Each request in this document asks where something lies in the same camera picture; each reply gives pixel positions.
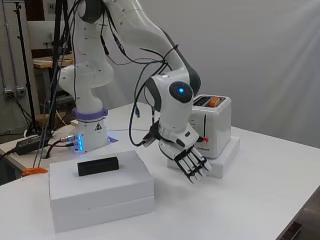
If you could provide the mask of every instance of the wire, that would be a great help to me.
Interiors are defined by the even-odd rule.
[[[62,122],[65,126],[67,126],[67,124],[64,122],[63,118],[60,116],[57,110],[56,110],[56,114],[57,114],[57,117],[60,119],[60,123]]]
[[[177,49],[177,47],[178,47],[178,45],[175,45],[172,49],[170,49],[170,50],[167,52],[167,54],[163,57],[163,59],[165,59],[173,50]],[[147,64],[146,66],[144,66],[144,68],[142,69],[142,71],[141,71],[141,73],[140,73],[140,76],[139,76],[139,79],[138,79],[138,81],[137,81],[137,83],[136,83],[135,91],[136,91],[136,89],[138,88],[138,84],[139,84],[139,82],[140,82],[140,80],[141,80],[141,77],[142,77],[142,75],[143,75],[143,72],[144,72],[144,71],[146,70],[146,68],[147,68],[148,66],[150,66],[152,63],[153,63],[153,62],[148,63],[148,64]],[[158,74],[158,73],[162,73],[162,72],[165,70],[165,66],[166,66],[166,65],[168,65],[166,62],[162,62],[162,65],[161,65],[150,77],[153,77],[153,76],[155,76],[155,75]],[[131,143],[132,143],[134,146],[136,146],[136,147],[140,147],[141,145],[143,145],[143,144],[145,143],[145,141],[142,140],[142,141],[139,142],[139,143],[135,143],[135,142],[133,141],[133,138],[132,138],[133,114],[134,114],[134,112],[135,112],[136,109],[137,109],[138,99],[139,99],[139,97],[140,97],[140,95],[141,95],[142,90],[144,90],[145,87],[146,87],[147,80],[142,84],[142,86],[140,87],[138,93],[135,94],[135,96],[134,96],[134,102],[133,102],[133,106],[132,106],[132,110],[131,110],[131,115],[130,115],[130,120],[129,120],[129,138],[130,138]],[[154,107],[151,106],[151,109],[152,109],[152,123],[154,124]]]
[[[50,153],[51,153],[52,149],[55,148],[55,147],[68,148],[68,147],[74,146],[74,143],[68,143],[66,145],[57,145],[59,143],[61,143],[61,139],[59,139],[58,141],[54,142],[53,144],[48,145],[48,146],[50,146],[50,148],[48,149],[48,152],[46,154],[46,157],[45,157],[46,159],[50,158]]]
[[[71,11],[69,12],[69,15],[68,15],[68,19],[70,18],[72,12],[76,12],[77,9],[78,9],[78,6],[79,6],[79,3],[80,3],[81,0],[78,0],[74,6],[71,8]],[[73,19],[72,19],[72,22],[71,22],[71,26],[69,29],[71,29],[74,25],[75,25],[75,16],[76,14],[73,15]],[[63,53],[62,53],[62,59],[61,59],[61,63],[60,63],[60,68],[62,67],[62,64],[63,64],[63,61],[64,61],[64,57],[65,57],[65,52],[66,52],[66,48],[67,48],[67,43],[69,41],[69,39],[71,38],[71,32],[69,31],[68,32],[68,35],[67,35],[67,38],[66,38],[66,41],[64,42],[64,47],[63,47]],[[59,80],[60,80],[60,75],[61,75],[61,71],[59,71],[59,73],[57,74],[58,72],[58,65],[57,64],[55,66],[55,69],[54,69],[54,74],[53,76],[57,76],[57,84],[59,83]],[[55,86],[55,89],[53,91],[53,96],[52,96],[52,99],[55,99],[56,98],[56,95],[57,95],[57,86]],[[50,110],[49,110],[49,116],[51,115],[51,112],[53,110],[53,104],[51,105],[50,107]],[[40,167],[40,164],[41,164],[41,161],[42,161],[42,156],[43,156],[43,149],[44,149],[44,145],[45,145],[45,136],[47,135],[47,130],[48,130],[48,126],[49,126],[49,122],[47,122],[46,125],[43,125],[42,127],[42,132],[41,132],[41,138],[40,138],[40,143],[39,143],[39,147],[38,147],[38,150],[37,150],[37,153],[36,153],[36,156],[35,156],[35,159],[34,159],[34,162],[33,162],[33,168],[35,167],[35,164],[36,164],[36,161],[37,161],[37,157],[39,155],[39,152],[40,152],[40,149],[41,149],[41,153],[40,153],[40,160],[39,160],[39,163],[38,163],[38,167]]]
[[[61,143],[61,139],[59,139],[58,141],[55,141],[51,146],[50,146],[50,148],[48,149],[48,152],[47,152],[47,154],[46,154],[46,159],[48,159],[49,157],[50,157],[50,153],[51,153],[51,151],[52,151],[52,149],[57,145],[57,144],[59,144],[59,143]]]
[[[2,160],[5,156],[8,156],[9,154],[11,153],[14,153],[16,151],[15,148],[11,149],[10,151],[6,152],[5,154],[3,154],[1,157],[0,157],[0,160]]]
[[[74,101],[77,103],[77,91],[76,91],[76,78],[77,78],[77,62],[76,62],[76,53],[74,49],[74,33],[76,29],[76,19],[74,18],[74,26],[73,26],[73,32],[71,37],[71,47],[73,52],[73,93],[74,93]]]
[[[74,16],[74,18],[73,18],[73,20],[72,20],[71,26],[73,26],[73,24],[74,24],[74,19],[75,19],[75,16]],[[63,61],[64,61],[64,56],[65,56],[65,52],[66,52],[66,48],[67,48],[67,42],[68,42],[69,39],[70,39],[70,35],[71,35],[71,33],[70,33],[70,31],[69,31],[69,33],[68,33],[68,35],[67,35],[67,39],[66,39],[66,41],[64,42],[64,47],[63,47],[63,53],[62,53],[62,59],[61,59],[60,67],[62,66],[62,63],[63,63]],[[57,65],[55,66],[55,69],[54,69],[54,71],[53,71],[53,76],[56,76],[56,75],[57,75],[58,66],[59,66],[59,64],[57,64]],[[57,75],[57,82],[59,82],[60,73],[61,73],[61,72],[59,72],[59,74]],[[56,94],[57,94],[57,88],[54,90],[52,99],[55,99]],[[44,111],[45,111],[45,106],[46,106],[45,103],[48,101],[48,97],[49,97],[49,96],[46,97],[46,100],[45,100],[45,102],[44,102],[44,104],[43,104],[43,105],[44,105]],[[51,107],[50,107],[50,109],[49,109],[49,115],[51,114],[52,109],[53,109],[53,104],[51,105]],[[40,141],[40,143],[39,143],[39,147],[38,147],[37,153],[36,153],[35,158],[34,158],[34,161],[33,161],[33,168],[35,167],[35,164],[36,164],[37,157],[38,157],[38,155],[39,155],[40,149],[41,149],[41,154],[40,154],[39,165],[40,165],[40,163],[41,163],[42,153],[43,153],[44,144],[45,144],[45,141],[44,141],[45,138],[44,138],[44,136],[47,135],[48,125],[49,125],[49,122],[47,122],[47,124],[43,124],[43,126],[42,126],[41,138],[40,138],[41,141]]]
[[[133,102],[131,115],[130,115],[130,120],[129,120],[129,138],[130,138],[130,141],[131,141],[132,145],[134,145],[135,147],[140,147],[142,144],[144,144],[143,140],[141,142],[139,142],[139,143],[135,143],[133,141],[133,138],[132,138],[132,121],[133,121],[133,115],[134,115],[135,109],[137,107],[137,102],[138,102],[139,96],[140,96],[140,94],[141,94],[141,92],[142,92],[142,90],[143,90],[143,88],[145,87],[146,84],[147,84],[147,82],[144,82],[142,84],[141,88],[139,89],[137,97],[135,98],[135,100]]]
[[[0,137],[6,137],[6,136],[23,136],[23,133],[5,133],[0,135]]]
[[[20,105],[20,103],[15,100],[15,98],[13,98],[13,97],[9,97],[9,98],[10,98],[10,100],[11,100],[12,102],[14,102],[14,103],[18,106],[18,108],[20,109],[20,111],[21,111],[21,113],[22,113],[22,115],[23,115],[23,117],[24,117],[24,119],[25,119],[25,121],[26,121],[26,123],[27,123],[27,126],[28,126],[28,128],[29,128],[29,125],[31,124],[31,120],[30,120],[30,118],[28,118],[28,117],[26,116],[26,114],[28,115],[28,113],[26,113],[26,111],[23,109],[23,107]]]
[[[115,27],[114,27],[114,24],[111,23],[111,21],[112,21],[111,14],[109,11],[106,11],[106,12],[107,12],[107,16],[108,16],[108,23],[109,23],[110,31],[112,33],[113,39],[114,39],[115,43],[117,44],[120,52],[130,61],[130,63],[136,63],[136,64],[142,64],[142,65],[149,64],[150,62],[139,62],[139,61],[136,61],[135,59],[132,59],[131,57],[129,57],[127,55],[126,51],[124,50],[124,47],[122,46],[121,42],[119,41],[119,38],[116,36],[115,32],[113,31],[113,28],[115,28]]]

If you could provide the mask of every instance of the black cable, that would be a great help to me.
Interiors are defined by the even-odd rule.
[[[67,36],[67,39],[66,39],[66,41],[65,41],[65,43],[64,43],[64,48],[63,48],[63,53],[62,53],[61,64],[63,63],[64,56],[65,56],[65,51],[66,51],[66,48],[67,48],[66,42],[69,41],[70,37],[71,37],[71,33],[70,33],[70,31],[69,31],[69,34],[68,34],[68,36]],[[53,76],[55,76],[55,75],[57,74],[58,66],[59,66],[59,64],[57,64],[57,65],[55,66]],[[55,88],[55,90],[54,90],[54,92],[53,92],[53,99],[56,97],[56,94],[57,94],[57,88]],[[49,109],[49,115],[50,115],[51,112],[52,112],[52,106],[51,106],[51,108]],[[47,123],[47,124],[43,124],[42,130],[41,130],[41,141],[40,141],[40,143],[39,143],[39,147],[38,147],[37,153],[36,153],[35,158],[34,158],[34,161],[33,161],[33,168],[35,167],[35,164],[36,164],[37,157],[38,157],[38,154],[39,154],[40,149],[42,149],[42,150],[41,150],[41,156],[40,156],[39,163],[41,162],[42,153],[43,153],[43,149],[44,149],[44,143],[45,143],[44,139],[45,139],[45,136],[47,135],[48,125],[49,125],[48,123]]]
[[[122,53],[122,55],[124,55],[130,62],[133,62],[133,63],[136,63],[136,64],[141,64],[141,65],[149,64],[150,62],[138,62],[135,59],[132,59],[127,55],[127,53],[124,50],[124,47],[122,46],[119,38],[116,36],[116,34],[113,31],[113,28],[115,28],[115,27],[114,27],[114,24],[111,23],[112,18],[111,18],[110,12],[109,11],[106,11],[106,12],[107,12],[107,15],[108,15],[108,23],[109,23],[110,31],[111,31],[113,39],[114,39],[115,43],[117,44],[117,46],[118,46],[120,52]]]
[[[59,143],[61,143],[61,140],[60,140],[60,139],[59,139],[58,141],[55,141],[55,142],[50,146],[50,148],[48,149],[48,152],[47,152],[47,154],[46,154],[45,159],[48,159],[48,158],[50,157],[50,153],[51,153],[52,149],[53,149],[57,144],[59,144]]]
[[[47,152],[47,154],[46,154],[45,159],[50,158],[50,153],[51,153],[52,149],[53,149],[53,148],[55,148],[55,147],[59,147],[59,148],[68,148],[68,147],[72,147],[72,146],[74,146],[74,144],[73,144],[73,143],[68,143],[68,144],[63,145],[63,146],[61,146],[61,145],[57,145],[57,144],[58,144],[58,143],[60,143],[60,142],[61,142],[61,140],[58,140],[58,141],[54,142],[53,144],[48,145],[48,146],[50,146],[50,148],[48,149],[48,152]]]
[[[73,26],[73,32],[71,37],[71,47],[73,52],[73,94],[74,94],[74,102],[77,103],[77,91],[76,91],[76,78],[77,78],[77,62],[76,62],[76,53],[74,48],[74,33],[76,29],[76,19],[74,18],[74,26]]]
[[[9,154],[11,153],[14,153],[16,151],[15,148],[11,149],[10,151],[6,152],[5,154],[3,154],[1,157],[0,157],[0,160],[2,160],[5,156],[8,156]]]
[[[139,92],[137,94],[137,97],[135,98],[134,100],[134,103],[133,103],[133,106],[132,106],[132,110],[131,110],[131,115],[130,115],[130,120],[129,120],[129,138],[130,138],[130,141],[132,143],[132,145],[134,145],[135,147],[140,147],[142,144],[144,144],[144,141],[142,140],[140,143],[135,143],[133,141],[133,138],[132,138],[132,121],[133,121],[133,115],[134,115],[134,112],[135,112],[135,109],[137,107],[137,102],[138,102],[138,99],[139,99],[139,96],[142,92],[142,90],[144,89],[145,85],[147,84],[147,82],[144,82],[141,86],[141,88],[139,89]]]
[[[29,128],[29,125],[31,124],[31,120],[27,118],[27,116],[26,116],[26,114],[25,114],[25,111],[24,111],[24,109],[22,108],[22,106],[20,105],[20,103],[17,102],[17,101],[15,101],[15,99],[12,98],[12,97],[10,97],[10,100],[11,100],[12,102],[14,102],[14,103],[18,106],[18,108],[19,108],[19,110],[21,111],[21,113],[22,113],[22,115],[23,115],[23,117],[24,117],[24,119],[25,119],[25,121],[26,121],[26,123],[27,123],[27,126],[28,126],[28,128]]]
[[[23,133],[5,133],[0,135],[0,137],[6,137],[6,136],[23,136]]]

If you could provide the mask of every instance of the white wall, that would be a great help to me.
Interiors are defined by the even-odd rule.
[[[234,126],[320,147],[319,0],[140,1],[199,72],[201,92],[232,98]],[[138,68],[116,71],[130,102]]]

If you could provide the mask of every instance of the cable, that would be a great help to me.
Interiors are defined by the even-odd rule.
[[[70,35],[71,35],[71,33],[70,33],[70,31],[69,31],[68,36],[67,36],[67,39],[66,39],[66,41],[65,41],[65,43],[64,43],[60,67],[62,66],[62,63],[63,63],[63,61],[64,61],[64,56],[65,56],[65,52],[66,52],[66,48],[67,48],[67,42],[68,42],[69,39],[70,39]],[[58,66],[59,66],[59,64],[57,64],[57,65],[55,66],[55,69],[54,69],[54,71],[53,71],[53,73],[54,73],[53,76],[56,76],[56,75],[57,75]],[[59,74],[58,74],[59,76],[57,76],[57,79],[58,79],[57,82],[59,82],[60,73],[61,73],[61,72],[59,72]],[[57,94],[57,88],[56,88],[55,91],[54,91],[53,99],[55,99],[56,94]],[[45,111],[45,106],[46,106],[45,103],[48,101],[48,97],[49,97],[49,96],[46,97],[46,100],[45,100],[45,102],[44,102],[44,111]],[[52,106],[50,107],[50,109],[49,109],[49,115],[51,114],[52,109],[53,109],[53,105],[52,105]],[[41,149],[41,155],[40,155],[40,160],[39,160],[39,165],[40,165],[40,162],[41,162],[41,159],[42,159],[42,153],[43,153],[43,149],[44,149],[44,139],[45,139],[44,136],[47,134],[48,125],[49,125],[49,122],[47,122],[46,125],[43,124],[42,131],[41,131],[41,140],[42,140],[42,141],[40,141],[40,143],[39,143],[39,147],[38,147],[38,150],[37,150],[36,156],[35,156],[35,158],[34,158],[34,162],[33,162],[33,168],[35,167],[35,164],[36,164],[36,161],[37,161],[37,157],[38,157],[39,151],[40,151],[40,149]]]
[[[59,139],[58,141],[55,141],[55,142],[50,146],[50,148],[48,149],[48,152],[47,152],[47,154],[46,154],[45,159],[48,159],[48,158],[50,157],[50,152],[51,152],[52,149],[53,149],[57,144],[59,144],[59,143],[61,143],[61,139]]]
[[[68,143],[68,144],[63,145],[63,146],[57,145],[57,144],[59,144],[59,143],[61,143],[61,142],[62,142],[61,139],[59,139],[58,141],[54,142],[53,144],[48,145],[48,146],[50,146],[50,148],[48,149],[48,152],[47,152],[47,154],[46,154],[45,159],[50,158],[50,153],[51,153],[52,149],[55,148],[55,147],[59,147],[59,148],[65,147],[65,148],[68,148],[68,147],[74,146],[74,143]]]
[[[3,154],[1,157],[0,157],[0,160],[2,160],[5,156],[8,156],[9,154],[11,153],[14,153],[16,151],[15,148],[11,149],[10,151],[6,152],[5,154]]]
[[[0,137],[6,137],[6,136],[23,136],[23,133],[4,133],[0,135]]]
[[[68,15],[68,19],[70,18],[71,13],[72,13],[73,11],[75,11],[75,12],[77,11],[78,5],[79,5],[79,2],[80,2],[80,1],[81,1],[81,0],[78,0],[78,1],[74,4],[74,6],[71,8],[71,11],[70,11],[70,13],[69,13],[69,15]],[[72,20],[72,22],[71,22],[71,26],[70,26],[69,29],[71,29],[72,26],[74,26],[74,24],[75,24],[75,14],[73,15],[73,20]],[[63,53],[62,53],[62,59],[61,59],[60,68],[62,67],[62,64],[63,64],[63,61],[64,61],[65,51],[66,51],[67,43],[68,43],[70,37],[71,37],[71,32],[69,31],[69,32],[68,32],[68,35],[67,35],[67,39],[66,39],[66,41],[64,42],[64,47],[63,47]],[[61,75],[61,71],[59,71],[59,73],[57,74],[58,65],[59,65],[59,64],[57,64],[57,65],[55,66],[54,74],[53,74],[53,76],[56,76],[56,75],[57,75],[57,84],[59,83],[60,75]],[[54,89],[54,91],[53,91],[53,97],[52,97],[52,99],[55,99],[55,98],[56,98],[56,95],[57,95],[57,86],[55,86],[55,89]],[[51,115],[52,110],[53,110],[53,104],[52,104],[51,107],[50,107],[49,115]],[[40,152],[40,149],[41,149],[41,154],[40,154],[40,160],[39,160],[39,163],[38,163],[38,167],[39,167],[40,164],[41,164],[42,156],[43,156],[43,149],[44,149],[44,145],[45,145],[45,141],[44,141],[45,138],[44,138],[44,136],[47,135],[48,126],[49,126],[49,122],[47,122],[47,124],[46,124],[45,126],[43,125],[42,133],[41,133],[41,140],[42,140],[42,141],[40,141],[40,143],[39,143],[39,147],[38,147],[38,150],[37,150],[37,153],[36,153],[34,162],[33,162],[33,168],[35,167],[35,163],[36,163],[38,154],[39,154],[39,152]]]
[[[76,29],[76,19],[74,18],[74,24],[73,24],[73,32],[72,32],[72,37],[71,37],[71,47],[72,47],[72,52],[73,52],[73,93],[74,93],[74,102],[77,103],[77,91],[76,91],[76,77],[77,77],[77,62],[76,62],[76,53],[74,50],[74,33]]]
[[[134,102],[133,102],[133,106],[132,106],[132,110],[131,110],[131,115],[130,115],[130,120],[129,120],[129,138],[130,138],[130,141],[132,143],[132,145],[134,145],[135,147],[140,147],[142,144],[144,144],[144,141],[142,140],[141,142],[139,143],[135,143],[133,141],[133,138],[132,138],[132,121],[133,121],[133,114],[135,112],[135,109],[136,109],[136,106],[137,106],[137,102],[138,102],[138,99],[139,99],[139,96],[143,90],[143,88],[145,87],[145,85],[147,84],[147,82],[144,82],[141,86],[141,88],[139,89],[139,92],[137,94],[137,97],[135,98]]]
[[[56,110],[56,114],[57,114],[57,117],[60,119],[60,122],[62,122],[65,126],[67,126],[67,124],[64,122],[63,118],[60,116],[57,110]]]
[[[20,111],[21,111],[21,113],[22,113],[22,115],[23,115],[23,117],[24,117],[24,119],[25,119],[25,121],[26,121],[26,123],[27,123],[27,126],[28,126],[28,128],[29,128],[29,125],[31,124],[30,115],[23,109],[23,107],[20,105],[20,103],[15,100],[15,98],[13,98],[13,97],[9,97],[9,98],[10,98],[10,100],[11,100],[12,102],[14,102],[14,103],[18,106],[18,108],[20,109]]]

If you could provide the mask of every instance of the white box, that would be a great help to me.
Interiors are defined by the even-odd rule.
[[[79,177],[78,162],[116,156],[119,170]],[[56,232],[146,214],[154,208],[154,181],[135,151],[53,163],[50,204]]]
[[[190,125],[200,137],[207,138],[208,143],[196,143],[195,148],[207,158],[217,158],[226,147],[231,138],[231,99],[222,96],[200,95],[198,100],[209,98],[201,106],[193,106],[189,118]],[[223,101],[215,108],[208,107],[213,97],[222,98]]]
[[[209,163],[212,166],[212,171],[208,173],[208,176],[215,178],[223,178],[224,174],[230,167],[231,163],[235,159],[237,152],[240,147],[240,138],[239,137],[231,137],[231,140],[222,151],[220,156],[216,159],[208,158]],[[178,165],[168,159],[167,166],[170,168],[179,169]]]

